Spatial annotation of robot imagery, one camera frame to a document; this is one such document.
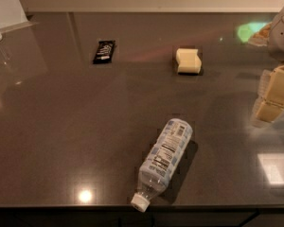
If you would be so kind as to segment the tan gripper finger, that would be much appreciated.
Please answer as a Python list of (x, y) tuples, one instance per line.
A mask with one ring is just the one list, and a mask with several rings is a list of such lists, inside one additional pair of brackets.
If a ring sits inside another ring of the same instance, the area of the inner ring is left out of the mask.
[(284, 107), (267, 102), (263, 98), (259, 97), (256, 99), (252, 110), (252, 119), (272, 123), (281, 115), (283, 111)]
[(258, 95), (269, 103), (284, 106), (284, 64), (280, 64), (273, 71), (263, 71)]

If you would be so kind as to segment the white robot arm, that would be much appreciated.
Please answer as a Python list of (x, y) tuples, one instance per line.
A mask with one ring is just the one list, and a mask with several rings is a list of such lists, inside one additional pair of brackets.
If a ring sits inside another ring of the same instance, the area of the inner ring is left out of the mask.
[(284, 111), (284, 7), (273, 21), (254, 33), (248, 43), (266, 46), (270, 56), (279, 62), (272, 71), (264, 70), (259, 81), (251, 122), (266, 127)]

